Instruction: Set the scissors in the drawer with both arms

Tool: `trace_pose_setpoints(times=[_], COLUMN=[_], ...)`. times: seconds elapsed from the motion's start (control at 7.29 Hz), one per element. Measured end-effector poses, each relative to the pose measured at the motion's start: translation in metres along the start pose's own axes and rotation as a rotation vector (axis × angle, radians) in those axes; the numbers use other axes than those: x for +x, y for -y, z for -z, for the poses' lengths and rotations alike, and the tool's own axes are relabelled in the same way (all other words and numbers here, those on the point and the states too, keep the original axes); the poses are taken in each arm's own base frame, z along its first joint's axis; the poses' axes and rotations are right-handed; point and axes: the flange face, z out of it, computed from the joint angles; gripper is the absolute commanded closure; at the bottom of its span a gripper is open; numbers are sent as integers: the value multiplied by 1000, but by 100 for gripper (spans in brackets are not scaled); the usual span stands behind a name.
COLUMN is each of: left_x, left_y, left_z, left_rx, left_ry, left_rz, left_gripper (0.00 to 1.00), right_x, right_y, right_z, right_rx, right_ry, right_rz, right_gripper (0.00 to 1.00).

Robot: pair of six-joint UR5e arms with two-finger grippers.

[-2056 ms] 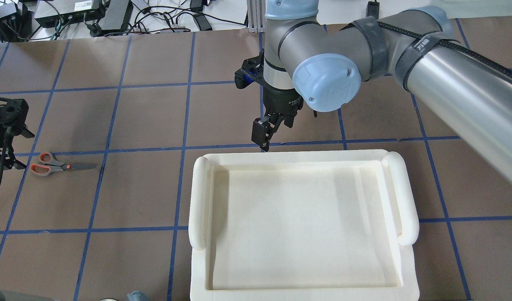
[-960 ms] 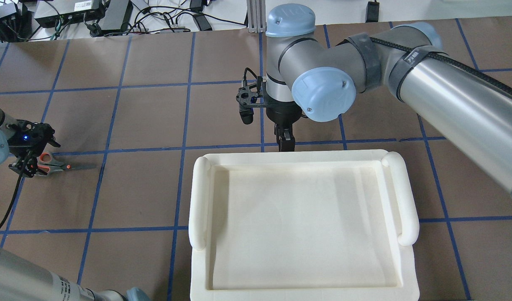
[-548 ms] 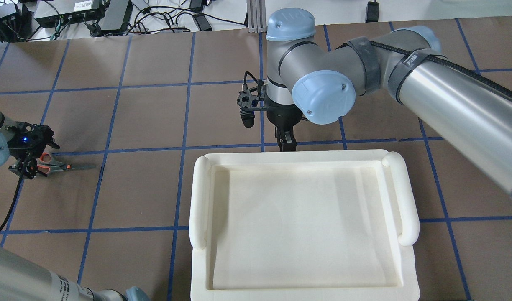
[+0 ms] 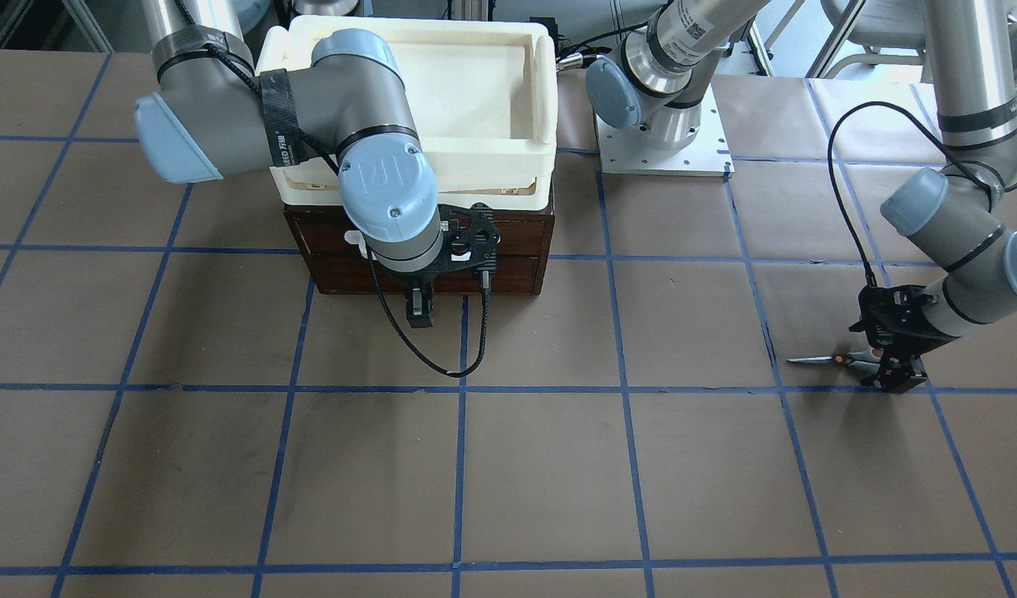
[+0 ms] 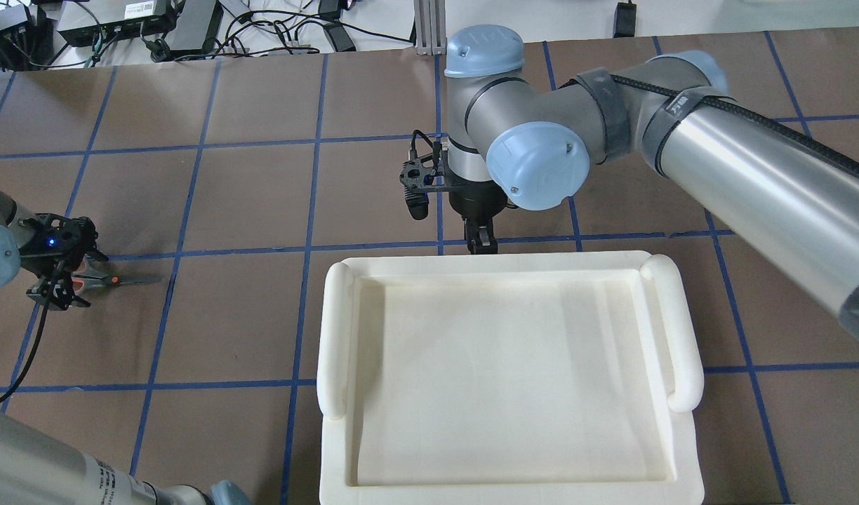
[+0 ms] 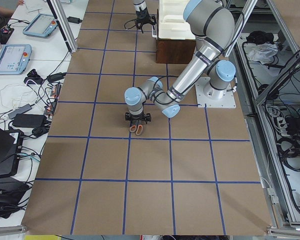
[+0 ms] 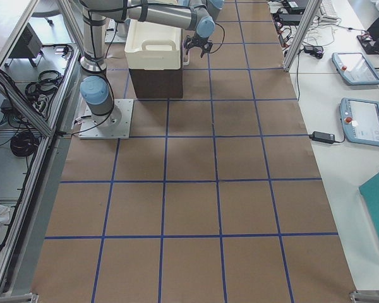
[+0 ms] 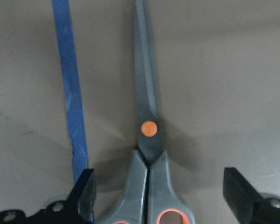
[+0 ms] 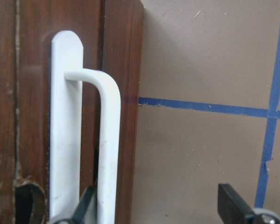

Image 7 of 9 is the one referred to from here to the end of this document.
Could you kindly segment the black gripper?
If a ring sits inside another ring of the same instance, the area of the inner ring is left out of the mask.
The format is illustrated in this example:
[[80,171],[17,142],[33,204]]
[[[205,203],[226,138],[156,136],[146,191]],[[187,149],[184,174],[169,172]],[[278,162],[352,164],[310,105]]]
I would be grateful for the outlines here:
[[205,54],[211,52],[213,42],[209,41],[207,38],[200,37],[198,34],[194,36],[186,36],[185,47],[184,47],[184,58],[190,58],[190,49],[194,47],[199,47],[201,49],[200,57],[203,58]]

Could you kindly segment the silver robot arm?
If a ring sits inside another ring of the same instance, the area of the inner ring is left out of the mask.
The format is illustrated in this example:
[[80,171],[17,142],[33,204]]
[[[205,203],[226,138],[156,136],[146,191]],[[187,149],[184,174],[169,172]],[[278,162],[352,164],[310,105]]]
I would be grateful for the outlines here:
[[129,22],[126,59],[139,99],[183,97],[183,55],[199,47],[210,53],[223,1],[82,1],[86,73],[80,93],[93,129],[113,131],[123,117],[107,79],[105,23]]

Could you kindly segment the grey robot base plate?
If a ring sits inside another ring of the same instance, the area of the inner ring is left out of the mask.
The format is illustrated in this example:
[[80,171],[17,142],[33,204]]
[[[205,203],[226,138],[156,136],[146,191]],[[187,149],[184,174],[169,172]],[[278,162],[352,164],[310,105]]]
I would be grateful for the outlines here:
[[115,99],[111,115],[101,125],[106,116],[93,116],[86,105],[83,115],[89,117],[81,121],[78,137],[84,140],[128,139],[133,105],[133,99]]

